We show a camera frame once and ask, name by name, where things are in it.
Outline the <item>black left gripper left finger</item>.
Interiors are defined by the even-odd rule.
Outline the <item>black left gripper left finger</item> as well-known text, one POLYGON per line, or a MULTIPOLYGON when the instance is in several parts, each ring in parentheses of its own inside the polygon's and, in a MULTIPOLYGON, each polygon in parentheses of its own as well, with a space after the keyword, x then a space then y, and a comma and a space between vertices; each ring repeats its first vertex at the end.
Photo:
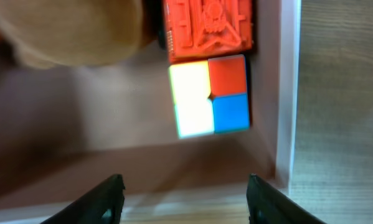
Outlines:
POLYGON ((125 185, 114 174, 41 224, 119 224, 125 185))

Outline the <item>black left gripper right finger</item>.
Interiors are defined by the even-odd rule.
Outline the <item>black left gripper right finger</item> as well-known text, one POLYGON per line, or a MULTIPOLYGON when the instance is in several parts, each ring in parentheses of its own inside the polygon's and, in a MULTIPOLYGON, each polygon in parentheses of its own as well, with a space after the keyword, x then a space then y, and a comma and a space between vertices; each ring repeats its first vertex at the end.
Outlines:
POLYGON ((249 224, 324 224, 257 174, 247 187, 249 224))

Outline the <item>white pink-lined box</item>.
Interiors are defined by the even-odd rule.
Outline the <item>white pink-lined box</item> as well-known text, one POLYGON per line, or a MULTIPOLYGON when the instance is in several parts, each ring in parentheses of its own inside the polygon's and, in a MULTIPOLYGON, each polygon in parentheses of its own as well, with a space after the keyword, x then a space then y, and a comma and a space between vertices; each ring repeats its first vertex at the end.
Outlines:
POLYGON ((33 70, 0 56, 0 223, 40 223, 123 175, 123 223, 247 223, 251 173, 290 192, 301 3, 258 1, 253 126, 178 140, 165 51, 33 70))

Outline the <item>colourful two-by-two cube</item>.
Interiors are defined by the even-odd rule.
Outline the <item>colourful two-by-two cube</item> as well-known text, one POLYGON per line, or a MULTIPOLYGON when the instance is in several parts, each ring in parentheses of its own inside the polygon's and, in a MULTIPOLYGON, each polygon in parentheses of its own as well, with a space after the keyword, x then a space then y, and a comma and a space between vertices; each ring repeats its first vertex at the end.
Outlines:
POLYGON ((171 65, 168 74, 178 138, 248 129, 247 72, 242 54, 171 65))

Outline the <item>brown plush toy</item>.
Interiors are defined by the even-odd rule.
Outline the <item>brown plush toy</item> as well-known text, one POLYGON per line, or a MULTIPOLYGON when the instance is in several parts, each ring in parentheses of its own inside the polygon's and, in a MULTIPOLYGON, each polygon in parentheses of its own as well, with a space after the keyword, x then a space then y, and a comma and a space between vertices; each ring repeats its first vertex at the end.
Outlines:
POLYGON ((116 63, 155 38, 136 0, 0 0, 0 33, 34 68, 116 63))

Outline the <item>red toy fire truck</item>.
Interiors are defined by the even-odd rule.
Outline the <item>red toy fire truck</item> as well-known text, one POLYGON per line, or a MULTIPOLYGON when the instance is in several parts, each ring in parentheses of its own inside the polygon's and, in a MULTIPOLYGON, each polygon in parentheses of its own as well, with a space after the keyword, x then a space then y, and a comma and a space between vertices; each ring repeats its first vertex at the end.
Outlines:
POLYGON ((251 0, 164 0, 170 63, 235 54, 253 46, 251 0))

